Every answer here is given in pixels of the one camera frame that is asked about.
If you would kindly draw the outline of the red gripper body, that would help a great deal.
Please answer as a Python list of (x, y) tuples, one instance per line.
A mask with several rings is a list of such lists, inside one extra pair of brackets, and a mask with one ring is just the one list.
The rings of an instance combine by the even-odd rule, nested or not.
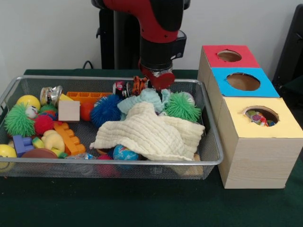
[(151, 70), (138, 62), (138, 67), (141, 73), (151, 82), (151, 85), (156, 90), (168, 88), (175, 81), (175, 75), (172, 72), (172, 67), (164, 70)]

